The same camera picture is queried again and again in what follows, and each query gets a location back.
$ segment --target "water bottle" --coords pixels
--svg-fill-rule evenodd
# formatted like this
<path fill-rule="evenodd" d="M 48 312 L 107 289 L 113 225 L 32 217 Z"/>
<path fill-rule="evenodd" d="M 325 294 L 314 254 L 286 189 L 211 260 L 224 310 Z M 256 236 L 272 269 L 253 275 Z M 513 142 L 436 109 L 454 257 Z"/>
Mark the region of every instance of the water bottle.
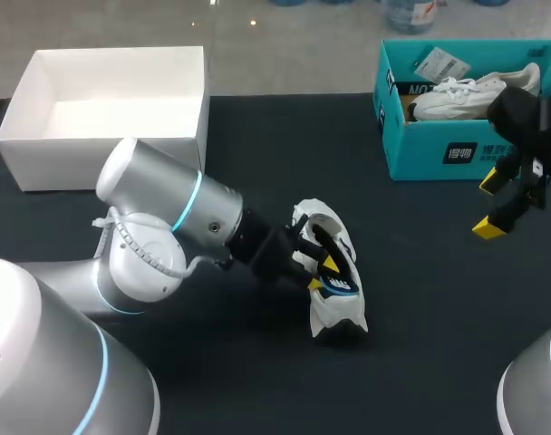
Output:
<path fill-rule="evenodd" d="M 296 6 L 305 3 L 305 0 L 269 0 L 274 5 L 278 6 Z"/>
<path fill-rule="evenodd" d="M 322 3 L 327 3 L 329 5 L 339 5 L 341 3 L 351 3 L 354 0 L 320 0 Z"/>
<path fill-rule="evenodd" d="M 507 3 L 509 0 L 473 0 L 475 3 L 479 3 L 484 6 L 501 6 Z"/>
<path fill-rule="evenodd" d="M 421 34 L 432 27 L 437 0 L 382 0 L 389 25 L 404 34 Z"/>

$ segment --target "cable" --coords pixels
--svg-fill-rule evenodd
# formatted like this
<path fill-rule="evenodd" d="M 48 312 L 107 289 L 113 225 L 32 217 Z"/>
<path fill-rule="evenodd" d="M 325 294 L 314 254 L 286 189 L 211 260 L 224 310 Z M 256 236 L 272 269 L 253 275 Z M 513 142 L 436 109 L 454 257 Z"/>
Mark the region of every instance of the cable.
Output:
<path fill-rule="evenodd" d="M 132 234 L 124 225 L 119 210 L 117 210 L 115 207 L 109 208 L 108 215 L 105 219 L 96 219 L 94 220 L 94 222 L 92 222 L 92 224 L 96 227 L 102 227 L 101 239 L 99 240 L 99 245 L 96 248 L 96 253 L 94 254 L 95 258 L 102 255 L 106 246 L 106 240 L 110 234 L 112 226 L 114 226 L 119 234 L 121 234 L 122 239 L 130 248 L 130 250 L 132 250 L 132 252 L 134 252 L 143 262 L 151 266 L 153 269 L 158 270 L 163 275 L 170 276 L 172 278 L 183 279 L 193 275 L 193 272 L 195 271 L 197 266 L 202 262 L 207 262 L 211 264 L 217 263 L 214 258 L 211 258 L 209 256 L 196 256 L 191 260 L 187 269 L 183 271 L 169 269 L 168 267 L 161 264 L 156 258 L 151 256 L 145 249 L 143 249 L 141 245 L 136 242 Z"/>

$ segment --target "white shoe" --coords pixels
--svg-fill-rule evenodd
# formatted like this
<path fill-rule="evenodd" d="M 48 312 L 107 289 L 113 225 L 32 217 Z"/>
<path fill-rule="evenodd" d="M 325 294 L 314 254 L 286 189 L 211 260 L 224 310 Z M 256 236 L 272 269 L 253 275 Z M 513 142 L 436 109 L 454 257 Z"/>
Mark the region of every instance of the white shoe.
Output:
<path fill-rule="evenodd" d="M 460 121 L 487 118 L 487 108 L 508 86 L 539 95 L 541 72 L 530 63 L 519 72 L 492 72 L 476 82 L 471 79 L 445 79 L 415 99 L 409 106 L 414 121 Z"/>
<path fill-rule="evenodd" d="M 312 336 L 316 337 L 324 331 L 334 334 L 334 330 L 345 334 L 346 328 L 356 328 L 368 332 L 368 325 L 364 317 L 362 282 L 354 264 L 356 253 L 346 227 L 338 215 L 318 199 L 305 199 L 295 206 L 293 224 L 302 215 L 308 216 L 300 233 L 302 237 L 321 245 L 317 238 L 323 241 L 322 232 L 318 233 L 319 236 L 314 233 L 314 226 L 319 226 L 325 233 L 324 247 L 326 247 L 325 245 L 331 249 L 336 247 L 335 251 L 342 256 L 349 268 L 343 275 L 323 275 L 320 274 L 323 270 L 322 265 L 318 265 L 315 260 L 301 252 L 294 253 L 294 260 L 304 265 L 307 271 L 321 275 L 320 283 L 310 286 Z M 325 262 L 327 266 L 330 265 L 329 261 L 330 258 Z"/>

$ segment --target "empty white box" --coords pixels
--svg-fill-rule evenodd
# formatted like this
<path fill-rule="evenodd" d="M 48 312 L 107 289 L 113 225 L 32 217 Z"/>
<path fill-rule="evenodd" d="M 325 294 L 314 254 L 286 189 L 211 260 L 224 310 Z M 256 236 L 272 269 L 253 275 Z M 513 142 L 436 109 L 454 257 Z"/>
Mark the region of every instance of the empty white box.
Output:
<path fill-rule="evenodd" d="M 0 127 L 20 189 L 95 189 L 102 165 L 135 137 L 203 170 L 208 93 L 203 47 L 34 53 Z"/>

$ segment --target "black tablecloth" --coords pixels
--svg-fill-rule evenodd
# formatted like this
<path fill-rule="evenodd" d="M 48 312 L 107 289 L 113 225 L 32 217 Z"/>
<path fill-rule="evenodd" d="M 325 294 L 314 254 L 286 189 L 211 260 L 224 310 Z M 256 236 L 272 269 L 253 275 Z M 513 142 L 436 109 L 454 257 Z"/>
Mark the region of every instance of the black tablecloth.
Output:
<path fill-rule="evenodd" d="M 307 294 L 202 266 L 172 309 L 105 325 L 153 372 L 160 434 L 498 433 L 501 374 L 551 327 L 551 189 L 548 211 L 479 240 L 478 182 L 390 180 L 371 95 L 213 98 L 207 174 L 274 221 L 302 198 L 337 210 L 370 334 L 314 345 Z M 24 194 L 0 160 L 2 258 L 87 258 L 105 211 L 92 193 Z"/>

